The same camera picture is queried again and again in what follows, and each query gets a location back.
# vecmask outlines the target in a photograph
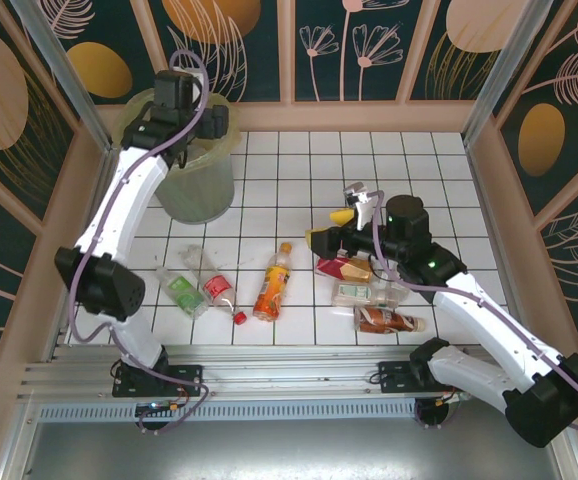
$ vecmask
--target bottle label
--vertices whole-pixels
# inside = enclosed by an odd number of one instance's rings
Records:
[[[185,277],[178,277],[169,284],[172,299],[186,314],[193,317],[196,308],[205,301],[202,294],[196,290]]]
[[[354,300],[369,300],[371,297],[371,289],[364,286],[341,284],[338,286],[338,295]]]
[[[231,288],[231,285],[229,285],[229,282],[225,277],[223,277],[222,275],[216,275],[207,283],[205,283],[203,288],[205,292],[207,292],[207,295],[215,299],[225,290],[229,290]]]
[[[284,267],[276,265],[267,268],[265,281],[260,289],[260,295],[258,295],[256,305],[253,307],[254,314],[260,312],[274,319],[278,318],[278,315],[280,315],[282,294],[285,291],[289,277],[289,270]]]

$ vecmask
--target bottle cap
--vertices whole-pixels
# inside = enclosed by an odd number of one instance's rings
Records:
[[[233,316],[233,323],[236,325],[242,325],[247,321],[247,315],[245,312],[238,312]]]

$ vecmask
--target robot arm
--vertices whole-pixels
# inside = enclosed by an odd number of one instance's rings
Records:
[[[354,256],[375,255],[368,218],[372,198],[361,184],[345,190],[355,215],[347,224],[311,233],[311,249],[332,259],[339,249]],[[429,216],[422,200],[410,195],[389,199],[386,225],[378,227],[381,251],[398,265],[401,278],[415,285],[449,287],[474,294],[527,336],[542,351],[534,354],[510,326],[481,304],[444,291],[422,296],[470,331],[500,367],[469,357],[439,338],[421,345],[410,356],[412,370],[422,384],[435,380],[469,392],[504,412],[527,442],[543,447],[578,417],[578,393],[547,365],[549,358],[578,383],[578,355],[564,358],[538,340],[487,295],[464,265],[447,249],[432,242]]]

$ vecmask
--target tile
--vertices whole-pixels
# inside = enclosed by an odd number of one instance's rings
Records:
[[[279,180],[279,207],[310,207],[311,183],[309,180]]]
[[[313,270],[313,253],[304,238],[278,238],[276,251],[280,249],[280,244],[283,242],[291,243],[291,264],[294,270]]]
[[[315,305],[330,307],[333,284],[336,279],[327,275],[314,275]]]
[[[407,167],[412,180],[440,180],[440,168],[435,155],[407,155]]]
[[[398,307],[396,311],[402,315],[421,318],[425,322],[425,329],[422,332],[398,332],[400,345],[420,345],[436,336],[436,321],[431,305],[424,307],[403,306]]]
[[[342,180],[313,180],[311,182],[311,203],[314,207],[344,208],[343,190]]]
[[[178,220],[172,220],[171,222],[171,230],[169,231],[170,237],[204,237],[204,235],[204,223],[199,223],[197,225],[187,225],[186,223],[181,223]]]
[[[311,209],[278,209],[277,235],[279,237],[304,237],[307,230],[311,230]]]
[[[340,155],[312,155],[311,178],[342,180],[342,157]]]
[[[220,217],[207,224],[207,237],[238,237],[242,208],[230,208]]]
[[[398,334],[389,333],[380,335],[376,333],[358,332],[358,345],[398,345]]]
[[[158,307],[153,322],[153,336],[163,345],[189,345],[191,320],[178,307]]]
[[[309,155],[280,155],[278,157],[278,178],[294,180],[311,178]]]
[[[136,237],[167,237],[171,217],[164,208],[147,208],[140,219]]]
[[[409,180],[404,155],[375,155],[378,180]]]
[[[262,270],[238,272],[238,287],[236,288],[236,301],[241,307],[249,307],[247,315],[251,313],[251,307],[256,303],[262,284],[265,281],[265,272]]]
[[[233,200],[231,201],[232,207],[242,207],[242,193],[244,189],[244,181],[235,180],[233,182]]]
[[[245,207],[275,207],[276,180],[247,181],[245,185]]]
[[[497,270],[474,270],[471,274],[498,305],[506,305],[507,299]]]
[[[350,308],[316,308],[317,345],[355,345],[356,331]]]
[[[434,238],[433,241],[460,258],[460,252],[458,251],[458,244],[455,238]]]
[[[329,215],[336,210],[337,208],[312,208],[313,228],[332,227],[334,223],[329,218]]]
[[[436,153],[429,132],[402,132],[402,142],[407,154],[434,155]]]
[[[247,180],[277,179],[278,155],[247,155],[245,178]]]
[[[235,180],[245,179],[245,162],[246,155],[234,155],[231,154],[231,165],[233,167],[233,178]]]
[[[98,325],[100,325],[100,320],[96,318],[96,315],[87,312],[84,307],[78,307],[78,312],[76,313],[76,329],[83,338],[91,335]],[[70,345],[80,345],[80,342],[71,334],[71,330],[69,330],[67,338]],[[107,345],[109,338],[109,330],[104,328],[87,345]]]
[[[166,238],[134,238],[127,258],[132,270],[150,270],[165,261]]]
[[[209,307],[207,313],[194,322],[193,345],[231,345],[233,319],[225,310]]]
[[[371,135],[369,132],[342,132],[342,153],[367,153],[373,154]]]
[[[464,155],[462,136],[455,132],[434,132],[433,144],[439,154]]]
[[[311,154],[340,153],[339,132],[311,132],[309,135]]]
[[[440,181],[412,180],[411,188],[416,197],[422,198],[425,207],[446,207],[447,197]]]
[[[158,290],[160,289],[160,282],[156,277],[156,272],[153,270],[134,270],[133,273],[145,282],[145,298],[142,304],[145,306],[155,305],[158,300]]]
[[[436,311],[440,338],[456,345],[477,345],[480,343],[455,317],[439,308],[434,308],[434,310]]]
[[[467,268],[496,269],[496,261],[488,238],[458,238],[458,247]]]
[[[249,132],[247,153],[278,153],[278,132]]]
[[[156,195],[152,195],[151,198],[149,199],[149,203],[147,204],[148,207],[162,207],[162,203],[160,203],[160,200],[158,200],[158,197],[156,197]]]
[[[458,237],[487,237],[487,226],[479,208],[452,208],[451,218]]]
[[[294,271],[285,289],[283,305],[308,306],[313,305],[313,273],[310,271]]]
[[[280,153],[309,153],[309,132],[280,132]]]
[[[239,238],[206,238],[204,251],[218,270],[235,270],[238,268],[239,244]]]
[[[396,195],[411,195],[411,184],[408,180],[379,180],[378,187],[385,192],[383,205]]]
[[[359,180],[375,180],[376,171],[373,166],[373,155],[343,155],[345,180],[356,178]]]
[[[233,330],[234,345],[273,345],[274,322],[264,322],[253,316]]]
[[[429,230],[433,237],[454,237],[453,224],[448,208],[427,208]]]
[[[243,238],[240,241],[238,268],[264,270],[274,253],[276,253],[275,238]]]
[[[233,149],[232,153],[240,153],[240,154],[247,153],[247,138],[248,137],[249,137],[249,133],[240,132],[240,142],[238,142],[238,145],[236,145],[236,148]]]
[[[198,279],[196,276],[191,273],[189,270],[174,270],[174,272],[178,275],[185,277],[194,288],[199,289],[198,287]],[[158,306],[159,307],[175,307],[176,304],[174,303],[171,298],[167,295],[167,293],[160,289],[160,294],[158,295]]]
[[[202,238],[170,238],[169,245],[167,245],[167,257],[165,258],[165,266],[169,270],[187,270],[187,267],[182,262],[181,253],[186,251],[190,245],[202,246]]]
[[[242,213],[243,237],[275,237],[275,208],[245,208]]]
[[[312,307],[282,307],[276,322],[276,345],[313,345],[314,321]]]
[[[450,207],[479,207],[480,201],[473,182],[446,181],[445,190]]]
[[[404,153],[402,137],[398,132],[371,132],[371,142],[376,155]]]
[[[443,180],[471,180],[471,169],[466,155],[438,155]]]

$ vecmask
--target plastic bottle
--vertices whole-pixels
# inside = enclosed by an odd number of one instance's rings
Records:
[[[156,276],[167,296],[193,320],[197,320],[209,308],[205,297],[182,275],[158,267]]]
[[[227,309],[236,325],[247,321],[244,312],[236,308],[236,291],[227,279],[214,267],[202,247],[190,245],[181,253],[182,261],[200,282],[200,287],[215,307]]]
[[[396,308],[409,295],[409,290],[389,284],[384,288],[367,283],[337,280],[333,284],[331,304],[334,307],[375,305]]]
[[[272,322],[280,315],[282,296],[291,275],[291,248],[290,243],[283,243],[267,264],[265,281],[253,307],[253,315],[260,320]]]

